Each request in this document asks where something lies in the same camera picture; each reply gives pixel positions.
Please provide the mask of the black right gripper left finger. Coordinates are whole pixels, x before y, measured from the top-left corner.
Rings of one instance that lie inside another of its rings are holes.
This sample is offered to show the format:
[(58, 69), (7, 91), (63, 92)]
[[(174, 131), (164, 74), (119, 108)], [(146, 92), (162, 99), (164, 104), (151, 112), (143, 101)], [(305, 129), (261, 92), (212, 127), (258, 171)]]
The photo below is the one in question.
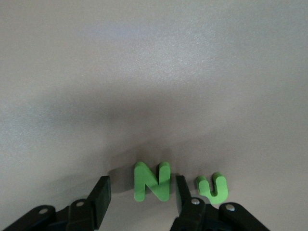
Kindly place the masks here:
[(56, 211), (51, 205), (37, 206), (5, 228), (6, 231), (97, 231), (111, 202), (109, 176), (102, 176), (86, 199)]

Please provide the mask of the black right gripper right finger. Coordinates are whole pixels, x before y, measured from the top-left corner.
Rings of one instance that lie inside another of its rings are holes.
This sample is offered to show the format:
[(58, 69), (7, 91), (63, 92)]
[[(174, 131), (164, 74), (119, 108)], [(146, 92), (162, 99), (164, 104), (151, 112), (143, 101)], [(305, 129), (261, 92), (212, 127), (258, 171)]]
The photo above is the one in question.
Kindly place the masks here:
[(218, 209), (191, 196), (183, 175), (176, 176), (179, 216), (171, 231), (266, 231), (268, 228), (238, 203), (224, 203)]

